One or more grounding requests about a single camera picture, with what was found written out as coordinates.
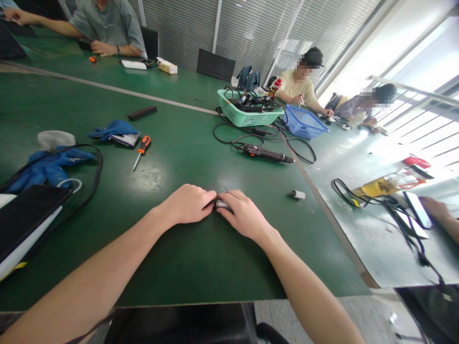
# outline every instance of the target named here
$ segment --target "floor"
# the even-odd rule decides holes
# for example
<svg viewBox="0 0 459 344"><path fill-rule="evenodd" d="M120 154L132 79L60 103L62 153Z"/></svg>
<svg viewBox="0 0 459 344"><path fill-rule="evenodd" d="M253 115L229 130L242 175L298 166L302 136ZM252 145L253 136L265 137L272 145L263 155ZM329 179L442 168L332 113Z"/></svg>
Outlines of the floor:
<svg viewBox="0 0 459 344"><path fill-rule="evenodd" d="M401 340L395 333L419 338L411 316L393 290L373 290L373 296L339 298L351 319L357 325L367 344L414 344L417 340ZM290 344L311 344L288 300L255 303L257 322L274 327ZM19 315L0 315L0 333ZM108 326L101 326L88 342L103 344Z"/></svg>

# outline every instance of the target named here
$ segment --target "black cap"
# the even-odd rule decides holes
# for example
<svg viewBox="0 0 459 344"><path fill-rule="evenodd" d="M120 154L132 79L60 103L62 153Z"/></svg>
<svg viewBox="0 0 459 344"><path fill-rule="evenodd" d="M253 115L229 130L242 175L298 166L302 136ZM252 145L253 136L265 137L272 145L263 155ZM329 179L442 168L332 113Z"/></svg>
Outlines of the black cap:
<svg viewBox="0 0 459 344"><path fill-rule="evenodd" d="M324 55L319 48L313 47L309 49L300 60L301 65L306 65L309 68L319 68L322 65Z"/></svg>
<svg viewBox="0 0 459 344"><path fill-rule="evenodd" d="M392 104L397 88L393 84L385 84L375 88L373 92L378 104Z"/></svg>
<svg viewBox="0 0 459 344"><path fill-rule="evenodd" d="M435 177L428 174L422 167L418 165L410 165L410 167L420 176L423 176L426 179L435 179Z"/></svg>

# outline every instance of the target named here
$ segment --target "green plastic basket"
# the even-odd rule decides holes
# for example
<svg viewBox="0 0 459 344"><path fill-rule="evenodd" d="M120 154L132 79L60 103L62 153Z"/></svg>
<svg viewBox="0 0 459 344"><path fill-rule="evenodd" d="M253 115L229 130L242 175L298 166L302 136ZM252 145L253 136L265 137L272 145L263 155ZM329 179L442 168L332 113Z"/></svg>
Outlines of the green plastic basket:
<svg viewBox="0 0 459 344"><path fill-rule="evenodd" d="M220 108L223 114L230 119L231 122L236 127L248 127L248 126L257 126L263 124L271 124L274 120L284 114L284 109L279 108L270 112L244 112L238 110L229 99L239 99L244 92L243 91L234 91L230 90L218 90L217 93L220 96Z"/></svg>

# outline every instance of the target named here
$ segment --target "yellow t-shirt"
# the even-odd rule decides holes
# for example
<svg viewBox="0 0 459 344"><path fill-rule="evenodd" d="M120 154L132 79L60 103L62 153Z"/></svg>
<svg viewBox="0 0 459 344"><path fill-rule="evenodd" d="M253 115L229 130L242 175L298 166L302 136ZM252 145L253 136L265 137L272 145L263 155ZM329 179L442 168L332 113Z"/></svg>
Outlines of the yellow t-shirt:
<svg viewBox="0 0 459 344"><path fill-rule="evenodd" d="M282 80L280 91L284 91L290 97L296 97L297 95L305 96L305 105L309 106L314 102L317 102L316 97L314 96L314 85L309 80L306 79L301 83L296 83L293 78L294 69L286 70L281 74L279 79Z"/></svg>

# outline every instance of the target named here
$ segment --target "screwdriver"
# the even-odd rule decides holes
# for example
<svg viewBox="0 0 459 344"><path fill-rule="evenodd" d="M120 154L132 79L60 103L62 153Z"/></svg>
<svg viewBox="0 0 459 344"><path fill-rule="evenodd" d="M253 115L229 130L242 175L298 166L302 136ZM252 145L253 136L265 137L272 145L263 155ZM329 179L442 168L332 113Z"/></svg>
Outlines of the screwdriver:
<svg viewBox="0 0 459 344"><path fill-rule="evenodd" d="M140 148L138 149L139 156L137 157L137 160L135 161L134 168L132 169L132 172L135 171L135 168L137 167L137 164L139 163L140 156L142 154L145 154L145 150L147 149L148 145L150 144L150 136L145 135L142 139L142 144L140 145Z"/></svg>

